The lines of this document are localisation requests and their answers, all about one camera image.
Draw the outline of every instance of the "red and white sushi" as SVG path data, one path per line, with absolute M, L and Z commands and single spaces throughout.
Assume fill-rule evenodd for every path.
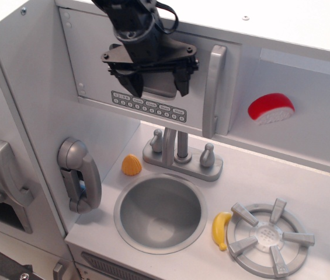
M 249 116 L 259 125 L 282 121 L 294 114 L 291 100 L 282 93 L 270 93 L 253 101 Z

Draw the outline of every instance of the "telephone handset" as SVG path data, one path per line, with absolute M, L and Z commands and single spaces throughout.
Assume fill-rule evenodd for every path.
M 101 202 L 101 179 L 85 144 L 80 140 L 67 138 L 58 151 L 57 162 L 70 197 L 70 210 L 85 214 L 96 209 Z M 80 184 L 80 175 L 84 188 Z

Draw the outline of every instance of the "vent grille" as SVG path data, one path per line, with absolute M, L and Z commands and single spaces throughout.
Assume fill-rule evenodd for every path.
M 96 257 L 86 252 L 82 252 L 82 257 L 92 267 L 119 280 L 153 280 L 153 278 L 141 275 L 137 272 L 131 271 L 127 268 L 121 267 L 120 265 L 103 260 L 102 258 Z

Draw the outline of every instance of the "faucet handle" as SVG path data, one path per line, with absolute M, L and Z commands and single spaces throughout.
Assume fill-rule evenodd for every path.
M 153 152 L 156 153 L 161 153 L 162 152 L 162 143 L 163 143 L 163 138 L 162 138 L 162 130 L 156 129 L 153 132 L 153 139 L 150 142 L 150 145 L 152 146 Z
M 216 157 L 214 155 L 214 145 L 208 143 L 205 145 L 205 150 L 202 152 L 200 157 L 200 163 L 203 167 L 210 167 L 214 165 Z

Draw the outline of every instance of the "black cable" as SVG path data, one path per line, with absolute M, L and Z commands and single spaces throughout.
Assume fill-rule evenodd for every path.
M 174 22 L 173 26 L 172 26 L 170 29 L 164 29 L 164 28 L 162 28 L 161 26 L 158 26 L 159 29 L 160 29 L 163 33 L 165 33 L 165 34 L 171 34 L 171 33 L 173 33 L 173 32 L 178 28 L 178 25 L 179 25 L 179 18 L 178 18 L 178 16 L 176 15 L 175 11 L 174 11 L 170 6 L 165 5 L 165 4 L 162 4 L 162 3 L 158 2 L 158 1 L 157 1 L 157 3 L 155 4 L 155 6 L 156 6 L 157 8 L 160 8 L 160 9 L 166 10 L 166 11 L 172 13 L 172 14 L 175 16 L 175 22 Z

